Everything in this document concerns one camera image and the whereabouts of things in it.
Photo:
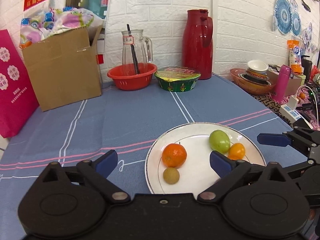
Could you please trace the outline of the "glass pitcher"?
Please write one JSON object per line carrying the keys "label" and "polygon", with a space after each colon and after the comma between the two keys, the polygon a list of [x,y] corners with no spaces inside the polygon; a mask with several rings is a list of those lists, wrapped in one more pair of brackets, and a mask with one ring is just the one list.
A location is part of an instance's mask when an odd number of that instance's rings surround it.
{"label": "glass pitcher", "polygon": [[122,31],[121,34],[123,39],[122,65],[133,64],[130,46],[132,43],[134,43],[135,46],[138,64],[153,62],[152,41],[150,38],[144,36],[142,29],[131,30],[132,37],[129,37],[128,31]]}

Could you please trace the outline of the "white plate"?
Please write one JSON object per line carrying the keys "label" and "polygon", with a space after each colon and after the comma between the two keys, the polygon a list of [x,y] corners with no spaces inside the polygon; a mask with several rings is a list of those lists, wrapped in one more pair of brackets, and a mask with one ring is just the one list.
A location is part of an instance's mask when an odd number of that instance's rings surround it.
{"label": "white plate", "polygon": [[[148,188],[153,194],[193,193],[195,197],[212,186],[220,177],[210,166],[209,158],[212,149],[209,145],[209,135],[215,130],[224,131],[232,144],[244,145],[246,155],[244,160],[252,164],[266,165],[259,150],[244,134],[235,129],[208,122],[195,122],[174,127],[163,133],[150,147],[145,161],[145,178]],[[166,166],[162,161],[162,152],[168,144],[181,144],[187,159],[178,169],[179,181],[170,185],[163,179]]]}

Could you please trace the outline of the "brown wooden bowl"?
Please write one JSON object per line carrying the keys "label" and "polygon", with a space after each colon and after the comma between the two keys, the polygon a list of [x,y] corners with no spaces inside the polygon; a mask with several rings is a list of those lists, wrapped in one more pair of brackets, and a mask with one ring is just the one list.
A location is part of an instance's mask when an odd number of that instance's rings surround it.
{"label": "brown wooden bowl", "polygon": [[231,69],[230,74],[232,76],[234,83],[251,95],[267,94],[271,92],[276,85],[274,82],[270,82],[268,80],[266,80],[266,84],[261,84],[261,83],[248,80],[245,77],[246,71],[241,68]]}

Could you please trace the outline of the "orange with stem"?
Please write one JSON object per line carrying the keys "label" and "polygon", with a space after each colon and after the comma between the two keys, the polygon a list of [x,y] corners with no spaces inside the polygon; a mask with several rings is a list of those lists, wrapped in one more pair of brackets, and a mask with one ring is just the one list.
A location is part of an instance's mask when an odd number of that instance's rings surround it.
{"label": "orange with stem", "polygon": [[187,152],[181,144],[168,144],[162,151],[162,162],[166,167],[179,168],[187,159]]}

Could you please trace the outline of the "pink water bottle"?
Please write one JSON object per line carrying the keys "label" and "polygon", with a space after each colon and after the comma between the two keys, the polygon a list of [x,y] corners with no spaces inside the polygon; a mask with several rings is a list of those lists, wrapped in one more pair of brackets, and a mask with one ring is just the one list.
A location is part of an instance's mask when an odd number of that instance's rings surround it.
{"label": "pink water bottle", "polygon": [[280,68],[278,79],[272,93],[272,99],[275,102],[282,102],[290,77],[291,68],[283,64]]}

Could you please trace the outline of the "floral cloth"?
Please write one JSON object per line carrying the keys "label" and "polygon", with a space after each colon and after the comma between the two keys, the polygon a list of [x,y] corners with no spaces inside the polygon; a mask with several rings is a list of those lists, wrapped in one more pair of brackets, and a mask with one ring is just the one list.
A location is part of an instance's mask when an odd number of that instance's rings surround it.
{"label": "floral cloth", "polygon": [[89,37],[93,38],[94,33],[103,23],[102,18],[85,8],[50,9],[21,20],[19,47],[24,50],[51,36],[79,28],[86,28]]}

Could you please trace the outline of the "yellow orange citrus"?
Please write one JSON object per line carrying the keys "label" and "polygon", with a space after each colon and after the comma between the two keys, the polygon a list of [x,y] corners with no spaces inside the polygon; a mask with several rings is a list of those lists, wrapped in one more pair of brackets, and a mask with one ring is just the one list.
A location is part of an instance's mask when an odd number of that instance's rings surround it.
{"label": "yellow orange citrus", "polygon": [[243,144],[235,143],[233,144],[228,152],[228,158],[231,160],[241,160],[246,154],[246,149]]}

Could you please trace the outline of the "blue paper fan decoration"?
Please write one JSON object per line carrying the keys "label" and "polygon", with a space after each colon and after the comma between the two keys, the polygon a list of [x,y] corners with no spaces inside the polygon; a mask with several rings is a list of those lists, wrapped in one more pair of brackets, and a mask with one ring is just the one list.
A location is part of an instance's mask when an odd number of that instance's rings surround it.
{"label": "blue paper fan decoration", "polygon": [[283,35],[292,29],[292,10],[288,0],[275,0],[273,16],[273,30],[278,29]]}

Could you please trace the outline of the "green instant noodle bowl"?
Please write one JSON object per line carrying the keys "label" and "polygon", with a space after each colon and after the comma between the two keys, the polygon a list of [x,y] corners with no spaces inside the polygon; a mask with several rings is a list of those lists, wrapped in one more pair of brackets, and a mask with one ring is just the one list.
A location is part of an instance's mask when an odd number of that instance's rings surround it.
{"label": "green instant noodle bowl", "polygon": [[155,77],[163,90],[187,92],[195,87],[201,74],[187,67],[164,67],[155,72]]}

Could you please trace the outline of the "red plastic basket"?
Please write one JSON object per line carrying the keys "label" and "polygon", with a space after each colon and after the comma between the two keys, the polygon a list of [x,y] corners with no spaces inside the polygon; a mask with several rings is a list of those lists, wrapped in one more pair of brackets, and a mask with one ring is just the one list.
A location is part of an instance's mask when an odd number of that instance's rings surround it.
{"label": "red plastic basket", "polygon": [[153,63],[139,63],[140,74],[136,74],[133,64],[119,65],[107,72],[107,76],[114,81],[117,88],[125,91],[139,90],[151,83],[157,66]]}

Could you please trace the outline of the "cardboard box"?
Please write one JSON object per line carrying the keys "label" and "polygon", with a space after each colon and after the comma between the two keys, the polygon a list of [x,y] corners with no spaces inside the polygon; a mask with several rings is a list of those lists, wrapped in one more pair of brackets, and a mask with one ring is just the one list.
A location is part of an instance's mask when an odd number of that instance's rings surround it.
{"label": "cardboard box", "polygon": [[87,28],[72,29],[25,48],[23,58],[42,111],[101,96],[97,41]]}

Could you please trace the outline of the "white power strip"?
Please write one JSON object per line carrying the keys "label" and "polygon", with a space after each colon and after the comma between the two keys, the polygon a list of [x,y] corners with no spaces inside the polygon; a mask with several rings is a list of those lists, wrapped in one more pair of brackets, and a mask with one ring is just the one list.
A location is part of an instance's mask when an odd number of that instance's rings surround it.
{"label": "white power strip", "polygon": [[302,119],[306,122],[306,125],[310,128],[313,129],[312,125],[310,122],[308,122],[300,113],[298,113],[295,109],[291,109],[287,104],[281,105],[279,109],[279,113],[287,118],[291,124],[294,122],[298,121],[299,119]]}

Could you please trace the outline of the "blue striped tablecloth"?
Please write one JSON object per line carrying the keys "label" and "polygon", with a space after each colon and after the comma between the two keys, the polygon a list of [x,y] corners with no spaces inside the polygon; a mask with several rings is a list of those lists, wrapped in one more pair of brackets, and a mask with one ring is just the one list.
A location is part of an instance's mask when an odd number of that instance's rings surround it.
{"label": "blue striped tablecloth", "polygon": [[[235,129],[266,161],[251,163],[242,185],[216,203],[193,193],[153,194],[146,183],[155,140],[195,122]],[[134,92],[107,85],[97,98],[38,109],[1,159],[1,239],[319,239],[319,204],[310,205],[284,170],[307,157],[257,141],[260,133],[292,130],[218,75],[189,92],[167,92],[157,81]],[[109,150],[118,165],[107,180],[129,203],[105,200],[76,169]]]}

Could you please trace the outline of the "red thermos jug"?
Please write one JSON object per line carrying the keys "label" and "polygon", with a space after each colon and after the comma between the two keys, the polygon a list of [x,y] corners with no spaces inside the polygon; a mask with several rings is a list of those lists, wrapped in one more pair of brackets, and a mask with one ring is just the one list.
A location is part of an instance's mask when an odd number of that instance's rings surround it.
{"label": "red thermos jug", "polygon": [[212,76],[213,19],[209,17],[207,9],[192,9],[187,12],[181,64],[200,72],[201,80]]}

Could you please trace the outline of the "brown longan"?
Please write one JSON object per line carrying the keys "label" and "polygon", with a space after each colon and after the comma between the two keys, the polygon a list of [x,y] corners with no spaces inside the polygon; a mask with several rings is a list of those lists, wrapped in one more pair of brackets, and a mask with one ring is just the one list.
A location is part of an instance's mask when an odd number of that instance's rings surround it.
{"label": "brown longan", "polygon": [[180,179],[179,171],[174,167],[168,167],[163,172],[163,179],[169,185],[176,184]]}

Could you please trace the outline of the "black straw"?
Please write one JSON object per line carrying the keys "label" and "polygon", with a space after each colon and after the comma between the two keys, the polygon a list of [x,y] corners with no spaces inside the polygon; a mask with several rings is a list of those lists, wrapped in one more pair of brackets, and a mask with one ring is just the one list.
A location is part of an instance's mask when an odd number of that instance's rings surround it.
{"label": "black straw", "polygon": [[[127,31],[128,31],[129,37],[132,37],[130,25],[127,24],[126,26],[127,26]],[[140,72],[139,72],[139,68],[138,68],[138,61],[137,61],[137,57],[136,57],[136,51],[135,51],[134,43],[130,44],[130,46],[131,46],[132,60],[133,60],[133,64],[134,64],[134,67],[135,67],[135,73],[139,74]]]}

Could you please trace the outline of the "green apple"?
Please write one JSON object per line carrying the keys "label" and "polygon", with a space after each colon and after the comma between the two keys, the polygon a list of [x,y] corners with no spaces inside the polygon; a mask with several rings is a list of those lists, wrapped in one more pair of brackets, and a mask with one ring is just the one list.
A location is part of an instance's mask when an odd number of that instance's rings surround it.
{"label": "green apple", "polygon": [[215,130],[209,136],[209,145],[213,150],[226,154],[231,147],[231,142],[224,131]]}

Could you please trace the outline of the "pink tote bag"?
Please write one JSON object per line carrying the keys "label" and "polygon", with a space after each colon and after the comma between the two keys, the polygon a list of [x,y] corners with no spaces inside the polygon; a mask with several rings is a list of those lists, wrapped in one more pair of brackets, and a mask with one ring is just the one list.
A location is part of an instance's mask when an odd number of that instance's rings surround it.
{"label": "pink tote bag", "polygon": [[16,136],[39,107],[27,69],[7,30],[1,30],[1,136]]}

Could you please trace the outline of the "orange snack packet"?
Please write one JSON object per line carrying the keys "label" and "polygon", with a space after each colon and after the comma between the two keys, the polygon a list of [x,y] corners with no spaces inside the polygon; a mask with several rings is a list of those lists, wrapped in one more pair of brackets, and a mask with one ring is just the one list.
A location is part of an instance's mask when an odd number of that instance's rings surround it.
{"label": "orange snack packet", "polygon": [[287,40],[287,46],[289,49],[289,65],[291,70],[297,75],[302,75],[303,70],[301,64],[299,41]]}

